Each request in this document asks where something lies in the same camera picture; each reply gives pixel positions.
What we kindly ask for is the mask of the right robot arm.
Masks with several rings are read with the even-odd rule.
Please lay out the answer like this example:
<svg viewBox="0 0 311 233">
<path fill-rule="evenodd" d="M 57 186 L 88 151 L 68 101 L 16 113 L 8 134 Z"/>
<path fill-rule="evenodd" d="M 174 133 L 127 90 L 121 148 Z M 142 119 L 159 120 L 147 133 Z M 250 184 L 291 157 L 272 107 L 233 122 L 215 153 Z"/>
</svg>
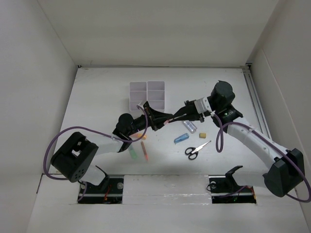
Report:
<svg viewBox="0 0 311 233">
<path fill-rule="evenodd" d="M 223 183 L 229 195 L 247 186 L 266 187 L 277 197 L 288 196 L 300 183 L 305 183 L 310 190 L 302 152 L 298 149 L 289 150 L 259 132 L 233 107 L 234 98 L 232 86 L 225 81 L 218 81 L 210 96 L 186 101 L 185 106 L 179 109 L 169 122 L 203 122 L 205 117 L 211 117 L 219 128 L 216 136 L 218 153 L 224 148 L 224 134 L 228 134 L 250 149 L 266 165 L 267 169 L 260 173 L 236 173 L 241 166 L 228 171 Z"/>
</svg>

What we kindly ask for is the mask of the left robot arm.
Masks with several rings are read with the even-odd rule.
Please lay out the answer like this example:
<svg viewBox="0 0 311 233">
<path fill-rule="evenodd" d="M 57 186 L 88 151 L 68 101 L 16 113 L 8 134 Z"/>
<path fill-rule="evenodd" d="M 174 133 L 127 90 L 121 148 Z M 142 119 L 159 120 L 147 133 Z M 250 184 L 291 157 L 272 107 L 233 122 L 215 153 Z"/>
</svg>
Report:
<svg viewBox="0 0 311 233">
<path fill-rule="evenodd" d="M 95 144 L 88 140 L 80 130 L 80 126 L 64 144 L 54 153 L 50 163 L 71 183 L 79 182 L 97 192 L 104 192 L 108 188 L 109 175 L 92 161 L 96 155 L 123 152 L 135 142 L 132 135 L 142 131 L 146 133 L 148 127 L 156 131 L 161 129 L 165 122 L 173 119 L 172 114 L 162 113 L 152 109 L 148 102 L 138 107 L 142 115 L 133 118 L 131 114 L 122 114 L 111 135 L 93 131 L 100 136 L 100 143 Z"/>
</svg>

